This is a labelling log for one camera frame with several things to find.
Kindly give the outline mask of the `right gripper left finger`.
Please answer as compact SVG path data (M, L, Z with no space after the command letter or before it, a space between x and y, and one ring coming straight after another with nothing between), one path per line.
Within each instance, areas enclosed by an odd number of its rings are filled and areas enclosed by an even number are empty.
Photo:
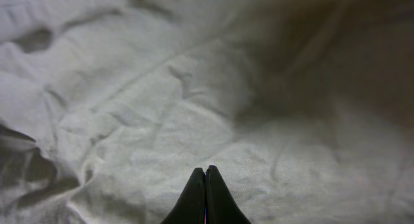
M175 206L161 224L204 224L205 193L205 173L202 168L195 168Z

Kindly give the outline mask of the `khaki green shorts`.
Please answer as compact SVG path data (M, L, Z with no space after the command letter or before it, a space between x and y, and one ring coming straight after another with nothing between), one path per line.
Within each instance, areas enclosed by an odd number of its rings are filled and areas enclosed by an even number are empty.
M1 0L1 222L413 222L413 0Z

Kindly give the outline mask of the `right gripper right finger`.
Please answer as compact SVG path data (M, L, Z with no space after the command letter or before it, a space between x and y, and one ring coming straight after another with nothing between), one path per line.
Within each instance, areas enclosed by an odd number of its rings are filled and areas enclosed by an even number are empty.
M210 165L206 172L206 223L251 224L232 197L219 169Z

